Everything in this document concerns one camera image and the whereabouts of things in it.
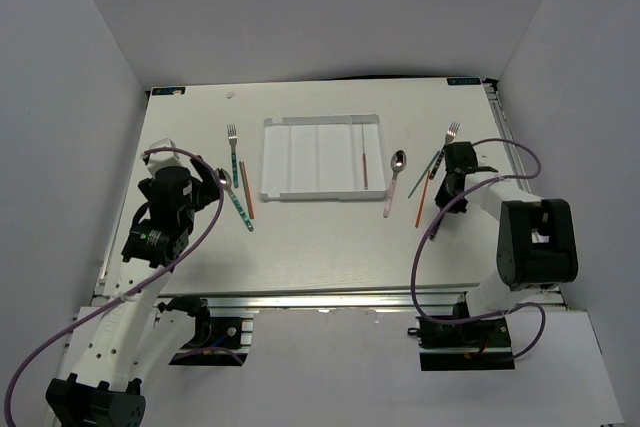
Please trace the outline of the spoon with teal handle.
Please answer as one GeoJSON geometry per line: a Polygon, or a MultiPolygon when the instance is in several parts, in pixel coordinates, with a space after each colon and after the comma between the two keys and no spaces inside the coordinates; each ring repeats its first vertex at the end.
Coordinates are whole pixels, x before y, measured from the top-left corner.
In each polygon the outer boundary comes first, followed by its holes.
{"type": "Polygon", "coordinates": [[[223,168],[217,168],[216,172],[218,174],[218,177],[219,177],[219,180],[220,180],[220,182],[222,184],[224,192],[231,199],[231,201],[232,201],[232,203],[233,203],[238,215],[242,219],[245,227],[248,229],[249,232],[253,232],[254,231],[254,226],[253,226],[248,214],[245,212],[244,208],[242,207],[241,202],[239,201],[239,199],[237,198],[237,196],[235,195],[235,193],[233,191],[232,178],[230,177],[229,173],[223,168]]]}

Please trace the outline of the fork with dark handle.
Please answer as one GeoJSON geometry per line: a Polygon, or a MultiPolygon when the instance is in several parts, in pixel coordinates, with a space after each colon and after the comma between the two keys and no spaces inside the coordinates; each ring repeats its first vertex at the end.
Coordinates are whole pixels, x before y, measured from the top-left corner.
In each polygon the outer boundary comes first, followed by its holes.
{"type": "Polygon", "coordinates": [[[447,132],[445,134],[445,138],[444,138],[444,143],[443,146],[441,147],[441,149],[438,152],[438,155],[436,157],[436,160],[430,170],[429,173],[429,179],[433,180],[437,174],[437,171],[442,163],[442,160],[444,158],[444,148],[449,145],[450,143],[452,143],[459,131],[460,128],[460,123],[459,122],[452,122],[451,125],[449,126],[449,128],[447,129],[447,132]]]}

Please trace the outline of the orange chopstick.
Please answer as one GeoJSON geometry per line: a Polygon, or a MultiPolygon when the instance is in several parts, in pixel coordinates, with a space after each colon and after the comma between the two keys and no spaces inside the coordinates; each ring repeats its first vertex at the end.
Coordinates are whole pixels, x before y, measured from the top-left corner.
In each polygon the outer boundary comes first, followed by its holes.
{"type": "Polygon", "coordinates": [[[426,174],[426,177],[425,177],[425,180],[424,180],[423,190],[422,190],[421,197],[420,197],[419,208],[418,208],[418,212],[417,212],[415,223],[414,223],[414,227],[416,229],[418,229],[421,226],[421,221],[422,221],[422,216],[423,216],[423,211],[424,211],[424,204],[425,204],[425,200],[426,200],[426,194],[427,194],[427,190],[428,190],[430,174],[431,174],[431,171],[428,170],[427,174],[426,174]]]}
{"type": "Polygon", "coordinates": [[[245,169],[246,169],[245,172],[246,172],[246,177],[247,177],[247,194],[248,194],[247,195],[248,198],[245,198],[245,199],[246,199],[249,219],[253,220],[255,218],[255,213],[254,213],[254,206],[253,206],[253,200],[252,200],[252,195],[251,195],[251,190],[250,190],[250,185],[249,185],[249,179],[248,179],[246,164],[245,164],[245,169]]]}

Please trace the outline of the spoon with pink handle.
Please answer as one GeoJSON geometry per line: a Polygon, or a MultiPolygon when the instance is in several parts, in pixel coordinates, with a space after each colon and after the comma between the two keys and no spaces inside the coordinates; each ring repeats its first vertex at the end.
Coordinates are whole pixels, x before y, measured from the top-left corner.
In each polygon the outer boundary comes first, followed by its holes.
{"type": "Polygon", "coordinates": [[[391,176],[390,184],[387,189],[387,193],[385,197],[385,205],[383,210],[384,218],[389,217],[393,198],[394,198],[394,193],[397,185],[397,179],[399,174],[406,168],[406,165],[407,165],[406,152],[404,150],[397,150],[391,158],[392,176],[391,176]]]}

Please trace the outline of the fork with teal handle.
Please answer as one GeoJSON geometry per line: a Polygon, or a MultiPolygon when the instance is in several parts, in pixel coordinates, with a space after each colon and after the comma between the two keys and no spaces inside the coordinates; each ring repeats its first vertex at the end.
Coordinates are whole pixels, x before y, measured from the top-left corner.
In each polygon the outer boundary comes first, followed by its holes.
{"type": "Polygon", "coordinates": [[[228,142],[229,142],[230,152],[231,152],[233,185],[235,188],[237,188],[239,186],[238,162],[237,162],[237,154],[236,154],[238,137],[237,137],[236,126],[234,124],[227,125],[227,135],[228,135],[228,142]]]}

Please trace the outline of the knife with dark handle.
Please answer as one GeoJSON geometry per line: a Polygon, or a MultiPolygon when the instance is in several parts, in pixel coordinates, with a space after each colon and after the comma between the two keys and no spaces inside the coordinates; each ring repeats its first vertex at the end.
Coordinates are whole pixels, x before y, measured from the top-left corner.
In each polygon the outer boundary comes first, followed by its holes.
{"type": "Polygon", "coordinates": [[[440,224],[441,224],[441,220],[434,224],[433,228],[430,231],[429,240],[434,240],[435,239],[435,237],[437,235],[437,232],[439,230],[440,224]]]}

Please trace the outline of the knife with pink handle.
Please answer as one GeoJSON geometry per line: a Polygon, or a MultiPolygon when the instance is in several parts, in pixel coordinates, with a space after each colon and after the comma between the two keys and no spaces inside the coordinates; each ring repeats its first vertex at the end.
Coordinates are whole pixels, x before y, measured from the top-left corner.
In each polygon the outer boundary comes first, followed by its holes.
{"type": "Polygon", "coordinates": [[[365,124],[361,124],[361,162],[362,162],[362,174],[363,174],[363,189],[366,191],[369,189],[368,181],[368,166],[367,166],[367,153],[366,153],[366,139],[365,139],[365,124]]]}

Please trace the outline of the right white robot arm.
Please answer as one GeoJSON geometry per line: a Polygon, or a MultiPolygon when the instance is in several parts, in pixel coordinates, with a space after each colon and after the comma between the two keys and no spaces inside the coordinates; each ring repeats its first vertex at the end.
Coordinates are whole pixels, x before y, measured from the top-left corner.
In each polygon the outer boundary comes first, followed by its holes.
{"type": "Polygon", "coordinates": [[[487,318],[511,311],[533,290],[576,279],[573,219],[567,201],[526,192],[514,175],[481,164],[471,142],[451,143],[443,155],[445,176],[435,196],[441,213],[463,214],[474,204],[498,222],[496,267],[452,312],[453,337],[472,346],[486,336],[487,318]]]}

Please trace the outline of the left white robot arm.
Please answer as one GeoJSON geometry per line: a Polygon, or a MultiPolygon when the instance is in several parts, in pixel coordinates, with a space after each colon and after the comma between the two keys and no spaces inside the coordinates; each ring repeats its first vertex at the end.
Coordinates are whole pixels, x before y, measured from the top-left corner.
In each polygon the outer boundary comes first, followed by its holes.
{"type": "Polygon", "coordinates": [[[199,346],[211,334],[204,300],[186,296],[156,300],[171,266],[191,243],[196,212],[220,198],[213,172],[199,156],[185,167],[182,150],[165,138],[142,155],[149,172],[138,184],[145,202],[136,211],[121,252],[116,306],[64,379],[54,379],[46,401],[63,426],[138,426],[146,394],[184,345],[199,346]]]}

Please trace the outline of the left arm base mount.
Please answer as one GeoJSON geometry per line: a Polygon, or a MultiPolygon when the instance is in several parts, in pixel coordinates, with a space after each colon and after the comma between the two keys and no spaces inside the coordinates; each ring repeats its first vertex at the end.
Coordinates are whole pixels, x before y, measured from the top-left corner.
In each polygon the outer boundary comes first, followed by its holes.
{"type": "Polygon", "coordinates": [[[159,302],[159,315],[185,313],[193,324],[193,336],[173,356],[172,366],[241,366],[247,359],[251,321],[238,316],[215,316],[206,299],[182,296],[159,302]]]}

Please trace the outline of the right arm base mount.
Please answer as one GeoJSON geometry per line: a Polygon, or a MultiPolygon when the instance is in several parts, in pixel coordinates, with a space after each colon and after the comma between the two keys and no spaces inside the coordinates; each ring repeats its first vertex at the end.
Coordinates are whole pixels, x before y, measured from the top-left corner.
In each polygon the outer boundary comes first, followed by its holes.
{"type": "Polygon", "coordinates": [[[418,341],[420,367],[426,372],[513,370],[515,361],[506,320],[439,325],[416,319],[407,335],[418,341]]]}

